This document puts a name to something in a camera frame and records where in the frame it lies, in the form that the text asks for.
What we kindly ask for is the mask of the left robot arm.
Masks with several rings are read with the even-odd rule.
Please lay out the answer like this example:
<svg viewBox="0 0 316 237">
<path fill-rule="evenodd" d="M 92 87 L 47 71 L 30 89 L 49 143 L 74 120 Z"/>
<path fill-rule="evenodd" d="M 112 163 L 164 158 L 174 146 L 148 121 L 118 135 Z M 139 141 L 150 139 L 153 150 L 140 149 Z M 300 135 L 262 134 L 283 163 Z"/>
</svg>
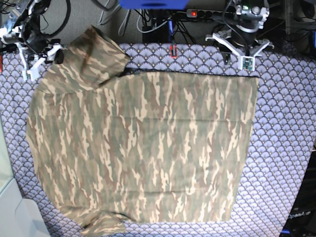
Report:
<svg viewBox="0 0 316 237">
<path fill-rule="evenodd" d="M 268 39 L 257 36 L 269 14 L 266 0 L 231 0 L 220 17 L 220 23 L 228 29 L 206 35 L 205 40 L 216 42 L 224 50 L 226 61 L 231 54 L 235 55 L 239 70 L 254 71 L 261 52 L 268 47 L 274 48 Z"/>
</svg>

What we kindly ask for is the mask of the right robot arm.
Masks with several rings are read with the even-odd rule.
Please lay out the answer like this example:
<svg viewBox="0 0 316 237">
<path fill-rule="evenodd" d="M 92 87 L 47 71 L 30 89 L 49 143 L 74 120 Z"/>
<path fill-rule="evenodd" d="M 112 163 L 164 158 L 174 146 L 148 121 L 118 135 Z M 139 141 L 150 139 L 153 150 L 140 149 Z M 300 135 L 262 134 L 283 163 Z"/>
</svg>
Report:
<svg viewBox="0 0 316 237">
<path fill-rule="evenodd" d="M 65 28 L 71 14 L 71 2 L 66 1 L 66 15 L 61 26 L 53 33 L 43 33 L 40 17 L 48 10 L 49 0 L 18 0 L 4 2 L 10 7 L 6 21 L 0 28 L 0 53 L 19 51 L 24 69 L 24 80 L 40 78 L 43 64 L 61 64 L 66 45 L 56 36 Z"/>
</svg>

